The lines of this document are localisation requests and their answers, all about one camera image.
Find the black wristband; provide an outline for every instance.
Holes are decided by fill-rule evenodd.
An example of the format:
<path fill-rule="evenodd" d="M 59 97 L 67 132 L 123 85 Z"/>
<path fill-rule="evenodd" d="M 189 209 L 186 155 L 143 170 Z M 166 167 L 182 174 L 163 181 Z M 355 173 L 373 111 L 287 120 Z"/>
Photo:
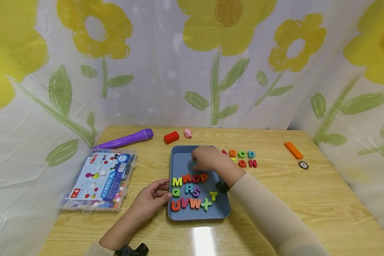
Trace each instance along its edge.
<path fill-rule="evenodd" d="M 131 247 L 129 247 L 128 245 L 124 245 L 124 247 L 119 250 L 119 251 L 115 251 L 115 255 L 116 256 L 145 256 L 147 255 L 149 252 L 149 249 L 148 247 L 146 246 L 146 244 L 144 243 L 141 243 L 138 248 L 134 250 L 132 250 Z"/>

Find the green stem pattern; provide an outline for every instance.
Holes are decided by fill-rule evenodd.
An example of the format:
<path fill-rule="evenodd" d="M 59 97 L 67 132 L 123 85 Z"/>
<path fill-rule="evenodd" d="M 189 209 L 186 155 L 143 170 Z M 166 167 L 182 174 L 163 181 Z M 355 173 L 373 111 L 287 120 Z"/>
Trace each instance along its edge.
<path fill-rule="evenodd" d="M 278 83 L 278 81 L 280 80 L 280 78 L 282 78 L 284 74 L 284 71 L 282 71 L 277 77 L 276 79 L 273 81 L 273 83 L 271 84 L 271 86 L 267 89 L 267 91 L 259 98 L 256 100 L 255 102 L 255 106 L 259 105 L 264 99 L 266 99 L 267 95 L 270 94 L 270 92 L 275 88 L 276 84 Z"/>
<path fill-rule="evenodd" d="M 211 116 L 210 124 L 216 126 L 219 124 L 219 108 L 220 108 L 220 89 L 219 89 L 219 57 L 217 52 L 212 65 L 212 72 L 210 73 L 210 98 L 211 98 Z"/>
<path fill-rule="evenodd" d="M 368 148 L 368 149 L 362 149 L 362 150 L 357 151 L 357 154 L 359 156 L 365 156 L 368 154 L 378 153 L 378 152 L 382 152 L 382 151 L 384 151 L 384 145 L 379 146 L 378 148 L 373 147 L 373 148 Z"/>
<path fill-rule="evenodd" d="M 46 105 L 44 102 L 39 100 L 36 96 L 31 94 L 28 90 L 26 90 L 23 86 L 20 84 L 17 84 L 17 86 L 25 93 L 27 94 L 32 100 L 34 100 L 36 103 L 40 105 L 44 110 L 47 111 L 50 115 L 52 115 L 55 119 L 60 121 L 62 124 L 73 130 L 76 134 L 80 135 L 82 139 L 84 139 L 85 143 L 92 148 L 95 145 L 95 137 L 91 134 L 89 130 L 87 130 L 85 127 L 81 126 L 80 124 L 74 122 L 70 119 L 69 116 L 65 116 L 62 113 L 60 113 L 57 110 L 54 110 L 53 108 Z"/>
<path fill-rule="evenodd" d="M 108 93 L 108 69 L 107 69 L 107 60 L 105 57 L 101 58 L 102 65 L 102 97 L 105 99 Z"/>
<path fill-rule="evenodd" d="M 359 77 L 354 79 L 344 87 L 343 91 L 340 93 L 336 101 L 333 103 L 333 106 L 330 108 L 329 112 L 324 117 L 321 125 L 319 126 L 316 134 L 313 137 L 313 141 L 314 143 L 316 143 L 316 145 L 319 145 L 321 143 L 322 139 L 324 138 L 331 124 L 333 123 L 338 111 L 340 110 L 341 105 L 343 105 L 343 102 L 346 99 L 348 93 L 351 91 L 358 79 Z"/>

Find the wooden table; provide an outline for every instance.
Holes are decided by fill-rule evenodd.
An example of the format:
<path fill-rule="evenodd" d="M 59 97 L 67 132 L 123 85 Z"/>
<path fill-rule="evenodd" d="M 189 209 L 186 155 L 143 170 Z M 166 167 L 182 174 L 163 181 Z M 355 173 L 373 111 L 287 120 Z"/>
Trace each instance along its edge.
<path fill-rule="evenodd" d="M 110 126 L 100 143 L 132 134 L 138 126 Z M 84 255 L 130 207 L 138 192 L 169 175 L 170 153 L 176 145 L 213 145 L 220 149 L 252 150 L 258 167 L 246 168 L 297 213 L 332 256 L 384 256 L 384 231 L 338 175 L 310 137 L 298 130 L 193 128 L 193 138 L 181 127 L 152 127 L 154 138 L 135 143 L 138 163 L 121 213 L 62 212 L 41 255 Z M 164 135 L 176 130 L 180 139 L 170 145 Z M 291 141 L 310 166 L 303 170 L 284 147 Z M 275 255 L 240 205 L 230 197 L 230 216 L 222 221 L 175 223 L 162 210 L 132 237 L 149 255 Z"/>

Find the right hand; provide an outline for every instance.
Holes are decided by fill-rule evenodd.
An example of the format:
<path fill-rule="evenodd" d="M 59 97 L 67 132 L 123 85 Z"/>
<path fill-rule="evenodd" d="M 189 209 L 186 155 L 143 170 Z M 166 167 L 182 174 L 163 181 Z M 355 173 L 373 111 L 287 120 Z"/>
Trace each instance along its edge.
<path fill-rule="evenodd" d="M 192 151 L 192 161 L 198 162 L 192 167 L 192 170 L 210 171 L 215 170 L 225 161 L 232 161 L 227 155 L 220 152 L 219 149 L 213 146 L 199 146 Z"/>

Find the plastic box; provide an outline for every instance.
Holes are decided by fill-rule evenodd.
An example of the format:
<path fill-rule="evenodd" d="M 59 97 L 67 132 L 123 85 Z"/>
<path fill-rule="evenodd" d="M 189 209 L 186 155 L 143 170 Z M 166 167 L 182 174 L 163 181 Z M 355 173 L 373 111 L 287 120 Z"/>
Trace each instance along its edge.
<path fill-rule="evenodd" d="M 136 161 L 133 150 L 91 149 L 60 209 L 120 212 Z"/>

